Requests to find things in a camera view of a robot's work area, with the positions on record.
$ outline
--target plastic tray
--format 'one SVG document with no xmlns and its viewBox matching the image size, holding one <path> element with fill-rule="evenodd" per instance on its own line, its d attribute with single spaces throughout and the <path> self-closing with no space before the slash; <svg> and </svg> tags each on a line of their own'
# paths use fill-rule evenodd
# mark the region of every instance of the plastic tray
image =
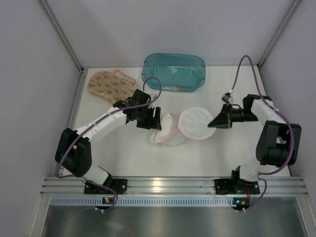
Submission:
<svg viewBox="0 0 316 237">
<path fill-rule="evenodd" d="M 204 84 L 205 63 L 196 56 L 154 53 L 144 62 L 142 79 L 156 77 L 163 90 L 193 92 Z M 156 80 L 147 81 L 150 88 L 159 90 Z"/>
</svg>

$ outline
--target gray wall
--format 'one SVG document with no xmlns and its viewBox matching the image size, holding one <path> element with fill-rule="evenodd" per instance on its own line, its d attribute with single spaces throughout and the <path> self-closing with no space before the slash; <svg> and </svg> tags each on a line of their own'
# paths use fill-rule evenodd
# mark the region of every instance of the gray wall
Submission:
<svg viewBox="0 0 316 237">
<path fill-rule="evenodd" d="M 36 0 L 0 7 L 0 230 L 30 230 L 78 71 Z"/>
<path fill-rule="evenodd" d="M 316 208 L 316 1 L 305 0 L 267 59 L 261 72 L 268 93 L 293 123 L 302 126 L 298 160 Z"/>
<path fill-rule="evenodd" d="M 156 52 L 258 63 L 293 0 L 47 1 L 84 66 L 131 67 Z"/>
</svg>

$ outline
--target orange patterned cloth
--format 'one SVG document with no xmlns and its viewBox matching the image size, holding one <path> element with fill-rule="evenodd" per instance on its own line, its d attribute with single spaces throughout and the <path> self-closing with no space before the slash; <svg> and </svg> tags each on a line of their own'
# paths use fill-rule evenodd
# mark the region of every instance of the orange patterned cloth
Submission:
<svg viewBox="0 0 316 237">
<path fill-rule="evenodd" d="M 125 78 L 117 77 L 115 75 L 117 72 L 124 75 Z M 133 95 L 136 89 L 136 81 L 118 69 L 112 72 L 97 72 L 88 83 L 88 90 L 92 94 L 104 97 L 111 104 L 119 100 L 125 101 Z"/>
</svg>

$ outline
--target robotic arm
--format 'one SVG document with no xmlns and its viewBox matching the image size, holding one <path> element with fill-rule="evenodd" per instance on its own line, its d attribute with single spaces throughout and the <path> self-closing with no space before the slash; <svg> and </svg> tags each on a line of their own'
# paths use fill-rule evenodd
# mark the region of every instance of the robotic arm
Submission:
<svg viewBox="0 0 316 237">
<path fill-rule="evenodd" d="M 96 184 L 109 186 L 112 179 L 110 173 L 92 162 L 91 142 L 98 142 L 115 128 L 133 120 L 137 121 L 136 126 L 139 128 L 161 130 L 160 107 L 154 109 L 149 108 L 149 106 L 141 106 L 150 102 L 150 100 L 150 95 L 137 89 L 127 101 L 116 102 L 105 114 L 93 122 L 77 130 L 65 129 L 58 144 L 55 160 L 59 163 L 75 139 L 87 128 L 93 126 L 76 142 L 62 165 L 76 177 L 83 177 Z"/>
<path fill-rule="evenodd" d="M 220 129 L 232 128 L 234 122 L 260 121 L 263 126 L 257 147 L 256 158 L 245 165 L 232 171 L 231 179 L 219 179 L 215 181 L 217 194 L 259 194 L 258 173 L 269 172 L 281 167 L 290 153 L 290 134 L 286 122 L 267 106 L 259 95 L 248 94 L 243 100 L 243 108 L 232 104 L 232 91 L 223 95 L 225 104 L 219 115 L 209 123 L 208 127 Z M 273 106 L 272 99 L 264 96 L 264 99 Z M 292 124 L 294 134 L 294 150 L 287 165 L 293 165 L 296 161 L 301 137 L 301 127 Z"/>
</svg>

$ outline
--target wall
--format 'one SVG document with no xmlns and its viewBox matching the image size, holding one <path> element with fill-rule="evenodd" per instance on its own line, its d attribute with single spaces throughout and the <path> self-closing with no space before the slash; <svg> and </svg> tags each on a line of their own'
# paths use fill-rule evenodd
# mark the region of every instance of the wall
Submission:
<svg viewBox="0 0 316 237">
<path fill-rule="evenodd" d="M 47 0 L 84 66 L 142 66 L 156 52 L 255 63 L 291 0 Z"/>
<path fill-rule="evenodd" d="M 23 237 L 79 73 L 37 1 L 3 1 L 0 32 L 0 235 Z"/>
<path fill-rule="evenodd" d="M 294 173 L 304 177 L 316 207 L 316 1 L 305 0 L 261 73 L 268 93 L 293 123 L 302 126 Z"/>
</svg>

